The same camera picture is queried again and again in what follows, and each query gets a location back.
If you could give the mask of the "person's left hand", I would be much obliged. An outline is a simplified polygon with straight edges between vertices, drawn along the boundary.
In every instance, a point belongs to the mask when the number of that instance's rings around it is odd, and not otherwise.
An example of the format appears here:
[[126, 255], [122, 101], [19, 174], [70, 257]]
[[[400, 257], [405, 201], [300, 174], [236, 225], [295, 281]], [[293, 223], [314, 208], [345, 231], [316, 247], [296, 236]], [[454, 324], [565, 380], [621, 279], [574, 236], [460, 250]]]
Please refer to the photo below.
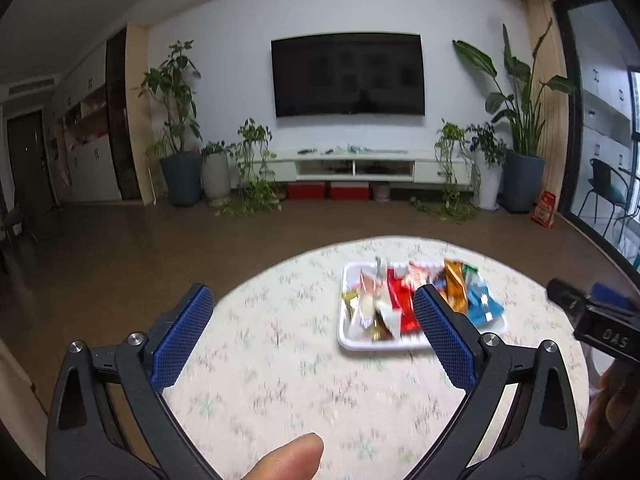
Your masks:
[[244, 480], [310, 480], [320, 467], [323, 451], [318, 434], [303, 434], [258, 460]]

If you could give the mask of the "person's right hand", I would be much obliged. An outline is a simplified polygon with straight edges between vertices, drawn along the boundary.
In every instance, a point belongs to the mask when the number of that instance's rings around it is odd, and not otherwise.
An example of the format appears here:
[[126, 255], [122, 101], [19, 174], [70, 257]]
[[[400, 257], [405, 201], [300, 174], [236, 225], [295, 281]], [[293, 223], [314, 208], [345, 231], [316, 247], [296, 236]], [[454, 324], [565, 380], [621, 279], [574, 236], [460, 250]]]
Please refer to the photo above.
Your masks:
[[584, 433], [580, 441], [580, 450], [587, 458], [596, 456], [611, 440], [619, 422], [611, 422], [614, 416], [608, 416], [613, 409], [614, 396], [620, 392], [626, 374], [625, 364], [615, 360], [600, 379], [600, 390], [590, 402]]

